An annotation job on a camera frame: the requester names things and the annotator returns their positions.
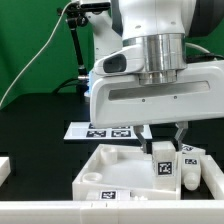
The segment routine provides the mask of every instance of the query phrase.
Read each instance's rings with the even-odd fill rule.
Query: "black table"
[[[9,156],[12,168],[0,201],[72,200],[72,181],[100,142],[66,144],[71,121],[89,121],[89,104],[74,93],[22,95],[0,112],[0,156]],[[157,140],[176,132],[174,124],[151,130]],[[224,168],[223,119],[191,122],[185,143],[205,148]],[[185,198],[199,194],[210,198],[203,185],[198,192],[183,191]]]

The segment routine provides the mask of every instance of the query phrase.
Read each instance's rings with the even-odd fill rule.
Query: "white robot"
[[[176,140],[181,143],[188,121],[223,117],[224,62],[187,65],[185,37],[211,32],[223,18],[224,2],[111,3],[119,4],[122,15],[123,48],[95,63],[94,72],[101,78],[92,88],[94,126],[133,125],[139,134],[141,125],[175,122]]]
[[[112,19],[107,11],[99,15],[88,12],[86,15],[93,29],[95,61],[122,49],[121,36],[112,29]],[[85,93],[87,99],[91,95],[93,84],[99,78],[100,76],[95,73],[94,69],[89,72],[89,91]]]

